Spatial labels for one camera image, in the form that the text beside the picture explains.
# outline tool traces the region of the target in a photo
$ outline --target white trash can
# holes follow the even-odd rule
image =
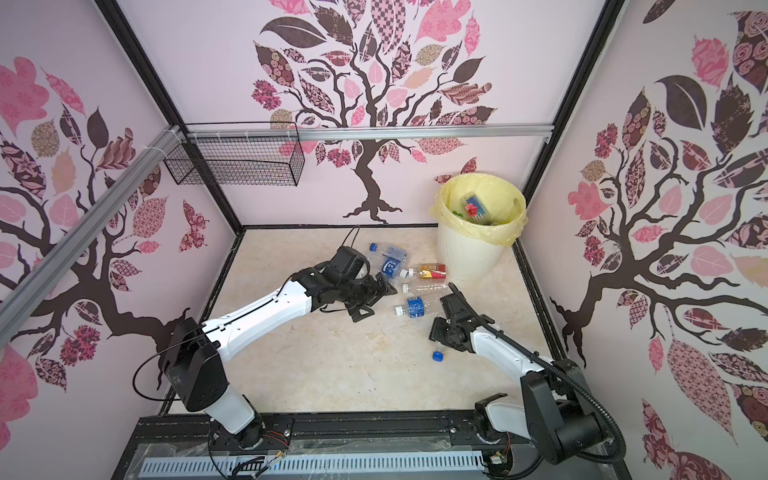
[[[480,200],[496,225],[478,225],[459,216],[462,199],[469,194]],[[448,180],[438,192],[432,215],[438,220],[439,260],[450,277],[469,281],[490,273],[528,220],[520,190],[487,174],[464,174]]]

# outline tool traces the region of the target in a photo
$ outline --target floral pattern leaf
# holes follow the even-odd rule
[[[737,328],[723,335],[719,341],[739,352],[751,352],[768,342],[768,333],[761,329]]]
[[[733,437],[725,382],[706,356],[687,343],[673,339],[667,353],[667,364],[685,396]]]
[[[627,188],[627,206],[632,208],[640,200],[645,188],[645,161],[643,160],[643,148],[634,156],[629,164],[627,175],[624,177],[624,185]]]
[[[320,90],[315,85],[310,84],[303,78],[300,78],[301,88],[304,90],[304,94],[312,105],[318,107],[320,110],[334,113],[333,103],[326,93]]]
[[[768,165],[768,148],[748,154],[729,164],[715,178],[714,183],[725,188],[745,187],[763,175],[766,165]]]
[[[768,383],[768,373],[752,360],[736,353],[710,353],[715,365],[725,373],[739,377],[747,382]]]
[[[707,97],[701,85],[684,75],[664,77],[661,83],[667,89],[667,114],[678,125],[701,130],[707,118]]]
[[[260,33],[265,31],[277,33],[289,45],[297,48],[316,47],[326,42],[326,38],[320,33],[320,30],[298,17],[275,18],[264,25]]]
[[[35,372],[44,382],[60,386],[67,391],[67,370],[59,362],[38,357],[35,361]]]
[[[734,12],[731,15],[739,22],[736,47],[733,48],[733,69],[762,94],[768,78],[765,62],[766,12]]]
[[[707,152],[702,147],[683,140],[683,165],[688,170],[706,170],[712,166]]]
[[[38,157],[53,157],[58,153],[58,132],[53,126],[53,119],[32,130],[31,143]]]
[[[723,155],[728,155],[746,137],[752,126],[752,113],[750,96],[733,83],[731,76],[715,104],[715,119],[711,124],[713,138]]]
[[[720,322],[709,312],[703,308],[692,308],[686,310],[683,313],[683,318],[690,322],[691,325],[698,326],[707,330],[728,330],[728,328],[720,325]]]
[[[768,442],[768,389],[762,386],[730,384],[733,397],[757,435]]]

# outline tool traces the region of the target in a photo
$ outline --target patterned leaf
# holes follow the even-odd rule
[[[672,166],[670,155],[661,145],[650,143],[650,165],[656,170],[668,170]]]
[[[0,153],[8,165],[8,170],[21,186],[40,200],[45,195],[45,175],[40,165],[29,154],[8,142],[0,134]]]
[[[683,165],[688,170],[705,170],[712,166],[707,152],[702,147],[683,140]]]
[[[602,160],[593,160],[581,171],[586,181],[596,182],[605,175],[605,164]]]
[[[110,265],[110,268],[114,268],[122,276],[133,276],[141,273],[141,270],[136,268],[127,260],[115,260]]]
[[[366,28],[366,32],[362,34],[362,38],[360,38],[360,48],[359,48],[360,61],[362,63],[365,63],[371,58],[373,58],[373,55],[376,54],[376,48],[378,46],[379,46],[379,43],[376,41],[376,37],[373,35],[371,24],[368,24],[368,28]]]
[[[757,151],[725,167],[725,170],[715,178],[714,183],[725,188],[741,188],[751,184],[766,170],[768,164],[768,148]]]
[[[472,52],[478,47],[480,43],[480,25],[475,20],[473,15],[467,22],[467,29],[464,33],[464,46],[467,49],[467,56],[472,56]]]
[[[645,98],[645,90],[642,90],[630,105],[624,119],[624,128],[621,130],[621,140],[624,142],[627,152],[640,142],[645,129],[648,127],[649,120],[650,103]]]
[[[304,90],[306,98],[312,105],[318,107],[320,110],[327,111],[331,114],[334,113],[333,103],[331,102],[330,97],[326,95],[324,91],[320,90],[315,85],[304,81],[303,78],[300,78],[299,80],[301,81],[301,88]]]
[[[645,295],[635,300],[629,307],[629,328],[641,321],[648,314],[648,300]]]
[[[440,55],[440,52],[443,48],[445,48],[445,46],[437,45],[434,43],[422,47],[422,49],[419,50],[419,53],[416,54],[416,63],[422,67],[431,65],[435,60],[437,60],[437,57]]]
[[[35,127],[31,143],[38,157],[53,157],[58,153],[58,132],[53,126],[53,119]]]
[[[392,60],[392,81],[404,78],[409,68],[411,68],[411,46],[406,40],[400,45],[395,58]]]
[[[723,195],[709,200],[699,208],[699,217],[707,225],[717,225],[722,222],[726,214],[730,212],[733,195]]]
[[[90,300],[81,300],[74,305],[75,311],[80,318],[86,322],[95,323],[101,325],[101,321],[98,316],[98,306]]]
[[[739,22],[739,33],[736,36],[738,44],[733,49],[733,69],[741,78],[757,88],[762,94],[768,78],[766,65],[766,12],[734,12]]]
[[[656,20],[662,16],[669,9],[669,7],[672,6],[673,3],[674,0],[656,0],[656,2],[650,7],[650,10],[648,10],[645,18],[643,18],[643,23],[651,23],[653,20]]]
[[[759,286],[768,286],[768,257],[734,257],[736,268],[744,278]]]
[[[731,436],[730,401],[725,382],[717,374],[706,356],[692,346],[672,339],[667,354],[672,376],[686,397],[712,420],[720,424]]]
[[[133,235],[141,238],[149,238],[157,233],[163,226],[165,219],[165,198],[147,198],[136,210],[134,215]]]
[[[395,142],[389,144],[389,157],[396,162],[400,162],[400,150],[398,150]]]
[[[678,125],[701,130],[707,118],[707,97],[701,85],[684,75],[664,77],[661,83],[667,89],[667,114]]]
[[[656,265],[656,273],[662,275],[664,273],[674,272],[687,258],[688,255],[681,256],[668,253],[659,259],[659,264]]]
[[[708,330],[728,330],[703,308],[692,308],[683,314],[683,318],[695,326]]]
[[[158,242],[147,240],[139,243],[136,248],[142,253],[152,253],[160,246]]]
[[[277,33],[289,45],[297,48],[316,47],[326,42],[320,30],[298,17],[275,18],[261,29],[261,33],[265,31]]]
[[[718,340],[739,352],[751,352],[762,348],[765,342],[768,342],[768,332],[761,329],[737,328]]]
[[[419,144],[425,153],[430,155],[447,154],[449,151],[454,151],[456,148],[466,145],[458,138],[419,138],[416,143]]]
[[[460,41],[458,45],[456,45],[455,47],[449,48],[442,55],[441,66],[443,71],[448,71],[450,67],[452,67],[453,64],[456,63],[456,58],[458,58],[458,53],[462,50],[462,42],[463,41]]]
[[[748,382],[768,382],[768,373],[746,357],[736,353],[710,353],[710,358],[729,375]]]
[[[476,104],[480,95],[490,92],[492,87],[490,83],[481,87],[477,84],[460,84],[441,90],[440,93],[457,105]]]
[[[35,361],[35,371],[44,382],[60,386],[67,391],[67,370],[59,362],[38,357]]]
[[[750,96],[733,83],[731,75],[715,104],[715,121],[711,124],[713,138],[723,155],[728,155],[746,137],[752,126],[752,113]]]
[[[96,170],[122,170],[128,168],[128,164],[136,157],[136,149],[131,146],[134,141],[134,132],[130,128],[125,129],[125,140],[117,137],[109,142],[101,155],[101,160]]]
[[[627,176],[624,177],[624,185],[627,188],[627,206],[632,208],[640,200],[640,195],[643,194],[645,188],[645,161],[643,160],[642,147],[635,154],[632,163],[629,164]]]
[[[664,364],[664,346],[661,345],[660,336],[650,341],[648,359],[650,359],[650,364],[654,366],[656,372],[661,370],[661,366]]]
[[[589,237],[592,233],[592,230],[598,225],[597,220],[589,220],[587,223],[584,224],[584,226],[581,227],[581,230],[576,233],[576,237],[582,237],[586,238]]]
[[[109,270],[109,283],[119,292],[131,291],[131,289],[128,288],[128,284],[125,283],[125,277],[114,270]]]
[[[355,28],[357,28],[357,22],[362,18],[362,14],[366,12],[366,0],[344,0],[344,8],[346,8],[346,12],[352,19],[352,23],[355,24]]]

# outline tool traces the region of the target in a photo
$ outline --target floor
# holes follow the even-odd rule
[[[347,229],[250,230],[243,239],[211,318],[276,289],[293,272],[329,260]],[[355,241],[405,248],[412,263],[436,261],[436,229],[362,228]],[[478,313],[530,350],[549,355],[511,249],[484,280],[455,282]],[[397,317],[400,293],[375,306],[375,316],[313,312],[258,339],[225,366],[227,378],[261,412],[472,409],[506,392],[522,404],[515,381],[488,360],[449,349],[432,360],[432,318]],[[178,402],[171,413],[185,412]]]

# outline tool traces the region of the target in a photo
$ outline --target plastic bottle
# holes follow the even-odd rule
[[[368,261],[372,275],[381,272],[390,283],[408,276],[408,252],[390,243],[371,243]]]
[[[395,307],[397,316],[407,315],[411,318],[430,316],[442,312],[440,297],[434,293],[424,296],[415,296],[406,300],[405,305]]]

